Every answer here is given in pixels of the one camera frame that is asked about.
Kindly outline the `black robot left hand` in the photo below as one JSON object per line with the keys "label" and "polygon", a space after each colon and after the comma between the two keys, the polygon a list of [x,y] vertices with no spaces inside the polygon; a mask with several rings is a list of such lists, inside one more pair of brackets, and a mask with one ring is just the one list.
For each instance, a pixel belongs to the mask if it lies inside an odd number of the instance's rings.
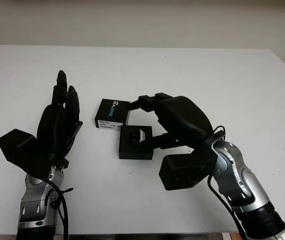
{"label": "black robot left hand", "polygon": [[57,74],[52,100],[43,111],[36,139],[41,154],[52,165],[66,169],[66,159],[83,122],[80,121],[80,104],[77,91],[67,84],[63,70]]}

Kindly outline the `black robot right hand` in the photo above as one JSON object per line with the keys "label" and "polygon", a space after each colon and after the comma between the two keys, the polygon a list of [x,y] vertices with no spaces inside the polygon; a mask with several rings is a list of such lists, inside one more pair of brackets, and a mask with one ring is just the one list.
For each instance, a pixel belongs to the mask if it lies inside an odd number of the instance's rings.
{"label": "black robot right hand", "polygon": [[151,138],[153,149],[181,146],[198,149],[214,134],[205,113],[185,96],[173,97],[163,92],[154,96],[142,95],[138,100],[131,102],[128,109],[154,112],[159,124],[167,131]]}

